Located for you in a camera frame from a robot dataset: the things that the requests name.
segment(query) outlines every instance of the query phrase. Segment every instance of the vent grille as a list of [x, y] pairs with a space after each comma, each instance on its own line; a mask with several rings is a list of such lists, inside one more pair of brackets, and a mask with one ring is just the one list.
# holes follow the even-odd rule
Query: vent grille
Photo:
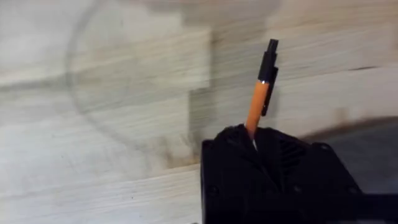
[[282, 173], [285, 179], [292, 175], [300, 164], [302, 157], [305, 156], [305, 149], [294, 141], [287, 141], [281, 139], [281, 159], [282, 159]]

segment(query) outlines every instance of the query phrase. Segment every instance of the black object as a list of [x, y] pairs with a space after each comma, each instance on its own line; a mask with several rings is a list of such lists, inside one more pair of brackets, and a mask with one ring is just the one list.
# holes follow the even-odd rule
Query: black object
[[268, 49], [264, 52], [264, 56], [262, 58], [261, 67], [258, 79], [260, 81], [268, 82], [269, 88], [266, 100], [264, 102], [264, 106], [261, 111], [261, 116], [265, 116], [267, 114], [269, 101], [271, 99], [272, 91], [274, 90], [274, 84], [276, 81], [276, 76], [278, 74], [278, 68], [275, 67], [276, 62], [276, 48], [278, 47], [278, 40], [271, 39], [268, 44]]
[[204, 224], [397, 220], [398, 196], [363, 194], [333, 149], [241, 124], [204, 141]]

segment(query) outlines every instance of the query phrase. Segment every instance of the orange pen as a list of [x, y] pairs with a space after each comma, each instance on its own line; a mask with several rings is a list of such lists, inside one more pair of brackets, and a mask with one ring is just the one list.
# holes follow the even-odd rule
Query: orange pen
[[262, 59], [258, 81], [254, 86], [253, 98], [246, 120], [246, 129], [251, 139], [254, 139], [260, 117], [267, 113], [271, 93], [274, 89], [278, 72], [278, 68], [275, 67], [277, 46], [278, 40], [271, 39]]

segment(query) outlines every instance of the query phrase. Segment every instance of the black pen clip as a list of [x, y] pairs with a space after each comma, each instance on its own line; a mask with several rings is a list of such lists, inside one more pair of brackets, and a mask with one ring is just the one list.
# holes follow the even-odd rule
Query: black pen clip
[[259, 80], [269, 83], [269, 88], [264, 101], [264, 106], [262, 107], [261, 116], [265, 116], [267, 114], [269, 102], [271, 100], [271, 94], [274, 90], [274, 84], [278, 75], [278, 68], [275, 67], [277, 46], [278, 40], [271, 39], [268, 44], [268, 49], [266, 52], [264, 52], [264, 56], [262, 58]]

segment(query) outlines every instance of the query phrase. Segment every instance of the pen barrel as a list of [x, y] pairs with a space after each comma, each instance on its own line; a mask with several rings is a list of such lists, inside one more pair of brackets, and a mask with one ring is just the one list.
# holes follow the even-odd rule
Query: pen barrel
[[251, 139], [254, 139], [257, 125], [261, 117], [261, 111], [264, 107], [264, 101], [267, 97], [269, 83], [258, 80], [254, 87], [253, 98], [250, 105], [248, 119], [246, 120], [246, 129]]

